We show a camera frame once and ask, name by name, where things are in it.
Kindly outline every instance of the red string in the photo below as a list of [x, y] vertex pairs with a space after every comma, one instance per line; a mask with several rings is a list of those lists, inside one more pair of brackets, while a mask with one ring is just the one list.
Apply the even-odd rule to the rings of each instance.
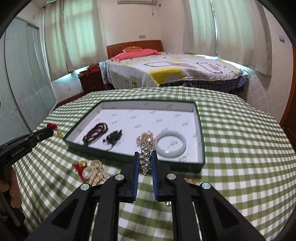
[[58, 131], [57, 124], [47, 123], [46, 127], [51, 127], [51, 128], [53, 128], [55, 131]]
[[76, 171], [78, 172], [78, 174], [79, 174], [81, 180], [85, 183], [86, 181], [85, 181], [84, 177], [82, 176], [82, 173], [83, 173], [83, 167], [80, 166], [79, 164], [73, 164], [73, 166], [75, 167]]

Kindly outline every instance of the gold bell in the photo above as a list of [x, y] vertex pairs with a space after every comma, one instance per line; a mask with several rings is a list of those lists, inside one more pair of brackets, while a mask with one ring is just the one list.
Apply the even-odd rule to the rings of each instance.
[[80, 162], [79, 162], [79, 166], [81, 166], [81, 167], [83, 167], [83, 168], [87, 167], [87, 163], [86, 163], [86, 161], [80, 161]]
[[57, 136], [58, 136], [59, 138], [62, 138], [62, 139], [63, 139], [63, 134], [62, 134], [61, 132], [59, 132], [59, 131], [57, 131]]

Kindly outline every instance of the silver screw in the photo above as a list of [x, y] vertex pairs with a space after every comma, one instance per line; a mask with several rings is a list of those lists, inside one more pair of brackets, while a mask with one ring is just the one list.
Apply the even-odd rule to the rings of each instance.
[[211, 188], [211, 184], [209, 184], [209, 183], [203, 183], [202, 184], [202, 188], [208, 190], [208, 189]]
[[169, 180], [175, 180], [176, 179], [176, 175], [173, 174], [173, 173], [169, 173], [169, 174], [167, 174], [167, 179], [169, 179]]
[[82, 184], [82, 185], [80, 186], [80, 189], [81, 189], [82, 191], [86, 191], [86, 190], [88, 190], [88, 189], [89, 189], [89, 184], [87, 184], [87, 183]]
[[116, 179], [117, 181], [121, 181], [121, 180], [124, 179], [124, 175], [122, 175], [122, 174], [118, 174], [118, 175], [115, 176], [115, 179]]

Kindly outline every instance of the patterned bed sheet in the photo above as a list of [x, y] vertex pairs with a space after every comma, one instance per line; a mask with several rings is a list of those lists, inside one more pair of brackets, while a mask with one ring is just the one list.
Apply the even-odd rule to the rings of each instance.
[[167, 86], [175, 82], [220, 81], [230, 85], [231, 80], [248, 73], [223, 60], [206, 59], [189, 54], [152, 55], [122, 61], [107, 60], [104, 74], [116, 89]]

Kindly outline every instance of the table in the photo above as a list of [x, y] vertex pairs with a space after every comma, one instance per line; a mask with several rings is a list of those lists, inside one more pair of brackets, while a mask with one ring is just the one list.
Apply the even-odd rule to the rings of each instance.
[[[296, 203], [296, 153], [272, 116], [235, 95], [187, 87], [92, 92], [54, 110], [38, 129], [56, 123], [65, 135], [99, 100], [127, 99], [195, 101], [206, 163], [200, 174], [181, 175], [211, 183], [267, 240], [276, 237]], [[30, 231], [81, 184], [72, 164], [94, 158], [54, 136], [14, 165]], [[102, 162], [108, 173], [120, 172], [122, 164]], [[171, 208], [155, 202], [150, 175], [139, 176], [137, 200], [120, 204], [119, 214], [119, 240], [173, 238]]]

